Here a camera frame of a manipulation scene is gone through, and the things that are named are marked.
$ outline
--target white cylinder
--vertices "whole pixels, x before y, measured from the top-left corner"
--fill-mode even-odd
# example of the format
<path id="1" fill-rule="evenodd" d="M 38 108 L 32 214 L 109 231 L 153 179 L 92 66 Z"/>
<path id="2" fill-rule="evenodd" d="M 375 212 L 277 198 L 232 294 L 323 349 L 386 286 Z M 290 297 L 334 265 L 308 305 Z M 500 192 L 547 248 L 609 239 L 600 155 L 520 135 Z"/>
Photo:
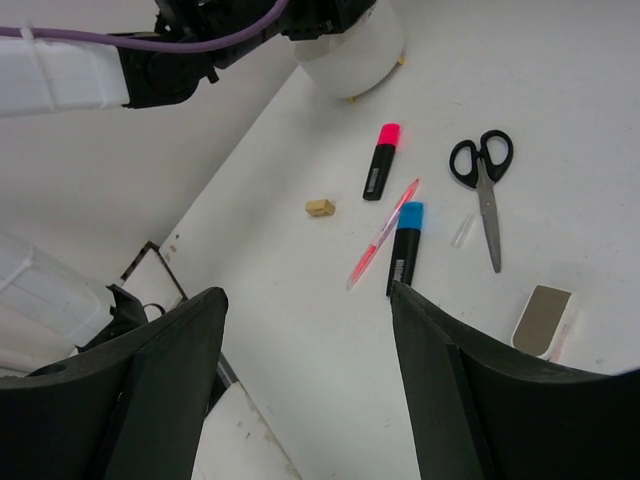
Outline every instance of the white cylinder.
<path id="1" fill-rule="evenodd" d="M 404 34 L 388 0 L 378 0 L 347 32 L 297 42 L 296 61 L 324 91 L 360 95 L 377 85 L 398 62 Z"/>
<path id="2" fill-rule="evenodd" d="M 112 320 L 112 303 L 104 285 L 0 231 L 0 304 L 84 346 Z"/>

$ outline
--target pink pen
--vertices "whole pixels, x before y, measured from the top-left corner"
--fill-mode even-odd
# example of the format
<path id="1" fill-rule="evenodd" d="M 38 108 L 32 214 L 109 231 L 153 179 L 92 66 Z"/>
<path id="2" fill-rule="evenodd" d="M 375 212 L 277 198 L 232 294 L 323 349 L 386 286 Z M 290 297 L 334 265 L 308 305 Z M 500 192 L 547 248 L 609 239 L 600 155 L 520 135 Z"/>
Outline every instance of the pink pen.
<path id="1" fill-rule="evenodd" d="M 362 277 L 362 274 L 371 263 L 371 260 L 373 260 L 373 257 L 376 256 L 376 253 L 378 253 L 378 250 L 380 250 L 380 247 L 389 236 L 389 233 L 391 233 L 391 231 L 393 230 L 393 227 L 395 227 L 396 223 L 398 222 L 398 215 L 400 214 L 402 205 L 411 201 L 413 195 L 418 190 L 418 186 L 420 186 L 420 179 L 416 178 L 413 183 L 409 185 L 409 188 L 407 188 L 407 191 L 404 192 L 402 197 L 400 197 L 400 200 L 394 207 L 391 216 L 382 226 L 382 229 L 380 229 L 380 232 L 376 235 L 373 241 L 369 244 L 367 250 L 364 252 L 364 255 L 362 255 L 362 258 L 360 258 L 358 265 L 356 265 L 356 268 L 349 276 L 349 280 L 347 281 L 347 290 L 351 290 L 356 282 L 360 280 L 360 277 Z"/>

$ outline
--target pink cap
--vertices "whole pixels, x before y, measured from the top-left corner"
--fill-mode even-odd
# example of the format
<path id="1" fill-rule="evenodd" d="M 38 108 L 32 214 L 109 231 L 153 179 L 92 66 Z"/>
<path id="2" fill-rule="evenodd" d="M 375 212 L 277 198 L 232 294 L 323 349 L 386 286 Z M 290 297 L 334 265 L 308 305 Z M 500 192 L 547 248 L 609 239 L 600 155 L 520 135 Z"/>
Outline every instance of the pink cap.
<path id="1" fill-rule="evenodd" d="M 387 123 L 383 125 L 380 130 L 380 136 L 378 137 L 378 145 L 393 145 L 398 146 L 398 140 L 400 139 L 400 125 L 397 123 Z"/>

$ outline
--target highlighter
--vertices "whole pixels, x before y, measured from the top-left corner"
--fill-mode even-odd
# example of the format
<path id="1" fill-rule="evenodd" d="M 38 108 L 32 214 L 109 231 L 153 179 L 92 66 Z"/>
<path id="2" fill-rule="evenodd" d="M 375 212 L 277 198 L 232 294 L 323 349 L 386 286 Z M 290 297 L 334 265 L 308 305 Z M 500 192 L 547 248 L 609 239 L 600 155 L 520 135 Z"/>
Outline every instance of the highlighter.
<path id="1" fill-rule="evenodd" d="M 382 198 L 384 185 L 387 183 L 387 177 L 391 170 L 399 139 L 400 125 L 397 123 L 388 123 L 380 130 L 378 144 L 373 151 L 369 174 L 364 184 L 362 198 L 365 200 L 380 200 Z"/>
<path id="2" fill-rule="evenodd" d="M 391 295 L 393 282 L 411 285 L 413 270 L 418 258 L 423 217 L 424 204 L 421 202 L 405 203 L 400 210 L 396 236 L 393 241 L 393 252 L 391 253 L 387 297 Z"/>

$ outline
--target black scissors handle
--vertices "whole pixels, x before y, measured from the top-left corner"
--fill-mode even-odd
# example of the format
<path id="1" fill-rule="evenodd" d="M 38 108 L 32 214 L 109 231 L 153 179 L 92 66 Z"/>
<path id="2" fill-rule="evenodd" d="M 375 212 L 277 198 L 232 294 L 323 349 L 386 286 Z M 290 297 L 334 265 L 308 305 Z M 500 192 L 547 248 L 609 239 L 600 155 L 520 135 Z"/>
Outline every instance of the black scissors handle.
<path id="1" fill-rule="evenodd" d="M 499 163 L 495 164 L 491 160 L 491 153 L 489 152 L 488 144 L 489 140 L 494 138 L 499 138 L 503 140 L 507 144 L 507 156 L 505 159 Z M 469 149 L 469 154 L 471 156 L 471 171 L 467 174 L 461 174 L 458 172 L 456 168 L 456 158 L 460 154 L 462 150 L 465 148 Z M 487 169 L 487 175 L 489 178 L 493 180 L 494 183 L 498 182 L 511 165 L 511 161 L 513 160 L 513 142 L 509 135 L 504 133 L 501 130 L 490 130 L 480 138 L 480 150 L 476 148 L 476 144 L 472 140 L 463 140 L 458 143 L 453 150 L 451 151 L 451 157 L 449 158 L 449 168 L 451 169 L 451 173 L 456 179 L 466 185 L 469 188 L 476 188 L 478 183 L 478 175 L 479 175 L 479 167 L 478 163 L 480 160 L 484 161 L 485 168 Z"/>

